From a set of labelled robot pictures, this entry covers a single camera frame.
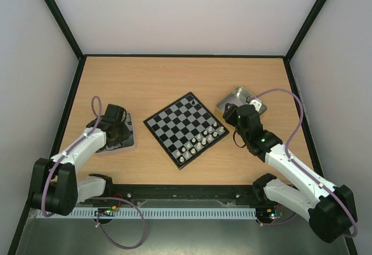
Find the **black frame edge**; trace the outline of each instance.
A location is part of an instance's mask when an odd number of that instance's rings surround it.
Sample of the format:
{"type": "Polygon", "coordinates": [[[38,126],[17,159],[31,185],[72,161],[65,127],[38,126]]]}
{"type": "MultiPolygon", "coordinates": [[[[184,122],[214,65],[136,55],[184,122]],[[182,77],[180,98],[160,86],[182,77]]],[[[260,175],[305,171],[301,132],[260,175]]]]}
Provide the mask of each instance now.
{"type": "Polygon", "coordinates": [[[77,59],[83,58],[83,52],[81,51],[79,45],[77,44],[74,35],[72,34],[69,26],[67,25],[65,18],[63,17],[61,11],[59,10],[55,0],[44,0],[49,10],[53,14],[54,19],[58,23],[63,35],[66,37],[72,51],[75,53],[77,59]]]}
{"type": "Polygon", "coordinates": [[[250,58],[250,59],[283,59],[280,55],[188,55],[188,54],[152,54],[152,53],[124,53],[124,54],[86,54],[86,56],[121,57],[121,58],[250,58]]]}
{"type": "Polygon", "coordinates": [[[51,149],[51,155],[50,156],[53,156],[53,155],[56,155],[57,153],[59,153],[60,145],[62,143],[63,136],[65,135],[67,122],[68,122],[69,117],[70,117],[72,105],[73,105],[74,100],[75,100],[77,88],[78,88],[79,83],[80,83],[80,78],[81,78],[81,75],[83,73],[83,69],[84,69],[84,65],[85,65],[86,60],[87,60],[87,57],[83,56],[83,58],[79,60],[79,63],[77,65],[76,72],[75,72],[75,75],[74,75],[74,78],[73,78],[73,81],[72,81],[72,84],[71,84],[70,92],[69,92],[69,95],[67,97],[67,101],[66,101],[66,104],[65,104],[65,108],[63,109],[62,117],[61,117],[60,122],[59,122],[59,126],[58,126],[58,129],[57,129],[56,137],[54,139],[54,143],[53,143],[53,146],[52,146],[52,149],[51,149]]]}
{"type": "Polygon", "coordinates": [[[307,32],[310,30],[311,26],[313,25],[316,17],[320,13],[321,9],[323,8],[324,4],[327,2],[327,0],[316,0],[313,7],[311,8],[308,16],[306,17],[305,21],[302,24],[302,27],[300,28],[299,32],[297,33],[296,38],[294,39],[291,47],[289,47],[289,50],[287,54],[285,55],[285,59],[291,61],[293,56],[295,55],[296,51],[300,47],[300,44],[302,43],[303,39],[305,38],[307,32]]]}
{"type": "MultiPolygon", "coordinates": [[[[296,84],[296,80],[295,80],[295,77],[293,75],[293,71],[292,71],[292,68],[291,68],[290,60],[283,59],[283,62],[284,62],[285,71],[287,72],[289,85],[291,86],[291,91],[300,98],[299,91],[298,91],[297,84],[296,84]]],[[[295,101],[295,104],[296,104],[298,115],[300,115],[300,108],[297,104],[297,101],[295,101]]],[[[310,154],[310,158],[312,160],[314,171],[317,174],[319,174],[323,177],[324,174],[323,174],[323,171],[321,169],[319,157],[318,157],[318,154],[316,152],[314,140],[313,140],[313,137],[311,135],[311,131],[310,131],[309,123],[307,122],[306,115],[304,115],[304,117],[303,117],[302,131],[303,131],[303,135],[305,137],[305,141],[306,141],[306,144],[307,144],[307,149],[309,150],[309,154],[310,154]]],[[[357,255],[357,250],[356,250],[356,247],[355,247],[355,244],[354,244],[354,240],[351,239],[351,238],[345,238],[345,243],[346,243],[346,246],[349,250],[349,254],[350,255],[357,255]]]]}

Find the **white robotic arm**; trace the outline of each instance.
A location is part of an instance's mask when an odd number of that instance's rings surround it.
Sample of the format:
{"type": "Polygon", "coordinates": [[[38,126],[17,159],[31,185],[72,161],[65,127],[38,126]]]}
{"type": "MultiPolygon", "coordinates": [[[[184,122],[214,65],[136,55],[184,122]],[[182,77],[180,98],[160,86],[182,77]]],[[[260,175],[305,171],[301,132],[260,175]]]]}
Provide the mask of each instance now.
{"type": "MultiPolygon", "coordinates": [[[[312,176],[334,191],[333,187],[335,185],[332,182],[317,175],[305,163],[300,161],[291,152],[289,153],[293,157],[292,159],[305,168],[312,176]]],[[[279,179],[273,179],[264,187],[267,198],[285,205],[308,221],[310,218],[309,209],[315,208],[320,201],[320,197],[327,197],[328,193],[322,190],[317,183],[287,158],[283,144],[273,146],[271,152],[266,153],[265,162],[287,177],[298,189],[284,184],[279,179]]]]}
{"type": "MultiPolygon", "coordinates": [[[[64,157],[61,164],[70,163],[75,166],[75,172],[80,170],[81,166],[100,148],[106,145],[106,132],[101,129],[96,128],[92,134],[88,135],[92,130],[92,127],[86,128],[79,138],[75,140],[71,145],[69,145],[65,150],[54,155],[51,159],[57,162],[62,156],[64,157]],[[68,150],[80,141],[83,137],[84,140],[81,141],[73,150],[68,154],[68,150]]],[[[100,196],[105,190],[106,180],[101,177],[88,176],[82,181],[77,181],[77,201],[80,203],[91,197],[100,196]]]]}
{"type": "Polygon", "coordinates": [[[308,221],[319,238],[332,242],[352,226],[352,220],[357,221],[352,191],[327,181],[286,151],[280,138],[263,129],[259,108],[257,99],[240,107],[228,103],[223,118],[235,127],[249,152],[277,169],[295,188],[266,174],[253,183],[253,193],[260,202],[269,199],[288,207],[308,221]]]}
{"type": "Polygon", "coordinates": [[[65,150],[50,159],[40,158],[35,162],[29,191],[31,207],[42,209],[45,203],[45,211],[66,216],[76,203],[109,191],[110,177],[90,174],[78,181],[76,174],[97,150],[129,138],[130,132],[122,121],[124,111],[122,107],[108,104],[98,123],[97,119],[88,123],[83,134],[65,150]],[[57,180],[48,182],[51,175],[57,180]]]}

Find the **wooden tabletop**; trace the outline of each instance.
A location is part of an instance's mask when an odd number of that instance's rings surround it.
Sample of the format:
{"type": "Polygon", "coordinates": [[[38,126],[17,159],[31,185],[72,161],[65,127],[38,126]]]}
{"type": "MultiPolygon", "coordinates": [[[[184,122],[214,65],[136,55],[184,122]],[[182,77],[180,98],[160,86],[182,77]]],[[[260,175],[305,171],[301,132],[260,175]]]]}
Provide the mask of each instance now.
{"type": "MultiPolygon", "coordinates": [[[[116,184],[228,185],[252,184],[265,173],[288,182],[278,171],[235,146],[232,133],[179,170],[143,121],[187,92],[211,111],[237,86],[258,94],[270,88],[290,90],[282,59],[88,57],[81,76],[62,147],[73,142],[94,116],[91,98],[125,107],[134,119],[137,149],[112,156],[93,155],[78,178],[90,173],[111,176],[116,184]]],[[[298,123],[292,97],[273,92],[261,98],[268,107],[264,128],[284,142],[298,123]]],[[[310,168],[302,130],[290,149],[310,168]]]]}

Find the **black chessboard square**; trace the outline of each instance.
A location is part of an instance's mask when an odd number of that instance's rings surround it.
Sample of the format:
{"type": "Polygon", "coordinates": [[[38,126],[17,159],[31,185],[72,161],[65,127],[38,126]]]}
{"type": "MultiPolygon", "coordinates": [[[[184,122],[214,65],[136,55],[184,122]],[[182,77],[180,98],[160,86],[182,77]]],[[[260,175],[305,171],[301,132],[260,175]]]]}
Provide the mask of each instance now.
{"type": "Polygon", "coordinates": [[[185,113],[184,113],[184,115],[185,115],[185,117],[189,117],[189,116],[191,116],[191,113],[190,113],[190,111],[186,111],[185,113]]]}
{"type": "Polygon", "coordinates": [[[187,143],[191,143],[195,148],[195,145],[201,140],[201,138],[197,139],[198,135],[201,134],[205,138],[204,131],[208,130],[210,123],[214,122],[217,123],[217,127],[213,127],[213,130],[223,126],[213,113],[208,111],[192,92],[189,92],[146,119],[144,124],[174,164],[182,169],[228,134],[226,129],[223,132],[218,132],[217,137],[213,137],[212,141],[207,141],[207,144],[192,154],[187,143]],[[182,152],[184,148],[189,149],[189,157],[180,162],[180,158],[184,156],[177,156],[176,153],[178,150],[182,152]]]}
{"type": "Polygon", "coordinates": [[[199,134],[199,131],[197,129],[193,129],[191,131],[191,134],[194,135],[194,136],[197,136],[199,134]]]}
{"type": "Polygon", "coordinates": [[[155,123],[155,124],[152,126],[152,129],[153,129],[154,131],[158,130],[159,128],[160,128],[160,127],[158,126],[157,123],[155,123]]]}
{"type": "Polygon", "coordinates": [[[189,130],[185,127],[181,130],[181,132],[186,135],[187,133],[189,133],[189,130]]]}
{"type": "Polygon", "coordinates": [[[164,132],[167,132],[169,129],[170,129],[170,128],[169,128],[168,125],[164,125],[164,126],[162,127],[162,130],[163,130],[164,132]]]}
{"type": "Polygon", "coordinates": [[[203,126],[204,128],[208,128],[210,125],[209,125],[209,123],[208,123],[207,121],[204,121],[204,122],[202,123],[202,126],[203,126]]]}
{"type": "Polygon", "coordinates": [[[190,124],[190,121],[186,118],[185,120],[182,121],[185,126],[188,126],[190,124]]]}
{"type": "Polygon", "coordinates": [[[165,134],[163,134],[159,138],[160,138],[160,140],[162,140],[162,142],[164,142],[164,141],[166,141],[168,139],[168,136],[165,135],[165,134]]]}
{"type": "Polygon", "coordinates": [[[198,110],[200,110],[200,109],[202,108],[202,106],[201,106],[200,104],[196,104],[196,105],[194,106],[194,108],[196,108],[196,110],[198,111],[198,110]]]}
{"type": "Polygon", "coordinates": [[[170,122],[170,118],[169,117],[165,117],[164,119],[163,119],[163,121],[165,122],[165,123],[169,123],[170,122]]]}
{"type": "Polygon", "coordinates": [[[169,150],[170,152],[174,152],[176,149],[177,149],[177,148],[176,148],[174,145],[170,145],[169,148],[168,148],[168,150],[169,150]]]}
{"type": "Polygon", "coordinates": [[[153,118],[157,123],[162,119],[159,115],[153,118]]]}
{"type": "Polygon", "coordinates": [[[178,123],[181,122],[181,120],[180,120],[178,117],[176,117],[176,118],[173,120],[173,122],[174,122],[174,124],[178,124],[178,123]]]}
{"type": "Polygon", "coordinates": [[[179,132],[179,129],[178,129],[177,126],[171,128],[171,130],[172,130],[173,133],[177,133],[177,132],[179,132]]]}
{"type": "Polygon", "coordinates": [[[175,142],[178,140],[178,138],[177,138],[177,136],[173,135],[173,136],[171,136],[171,137],[169,138],[169,140],[171,140],[172,143],[175,143],[175,142]]]}
{"type": "Polygon", "coordinates": [[[172,114],[172,110],[171,109],[166,109],[165,113],[169,116],[170,114],[172,114]]]}
{"type": "Polygon", "coordinates": [[[193,114],[193,116],[194,116],[195,118],[200,118],[202,115],[201,115],[199,112],[195,112],[195,113],[193,114]]]}
{"type": "Polygon", "coordinates": [[[195,127],[198,127],[200,125],[200,122],[198,120],[194,120],[192,122],[192,125],[195,126],[195,127]]]}
{"type": "Polygon", "coordinates": [[[186,143],[186,142],[188,141],[188,139],[187,139],[186,137],[182,137],[182,138],[180,139],[180,141],[181,141],[181,143],[186,143]]]}
{"type": "Polygon", "coordinates": [[[180,110],[176,110],[174,111],[174,114],[178,117],[180,114],[182,114],[182,112],[180,110]]]}

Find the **chessboard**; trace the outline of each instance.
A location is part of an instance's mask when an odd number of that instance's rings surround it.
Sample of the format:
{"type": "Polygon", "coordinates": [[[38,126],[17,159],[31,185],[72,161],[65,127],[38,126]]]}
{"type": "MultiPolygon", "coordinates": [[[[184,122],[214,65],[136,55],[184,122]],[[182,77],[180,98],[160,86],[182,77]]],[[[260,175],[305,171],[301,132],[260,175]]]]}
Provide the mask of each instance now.
{"type": "Polygon", "coordinates": [[[228,134],[192,92],[150,116],[144,124],[179,169],[228,134]]]}

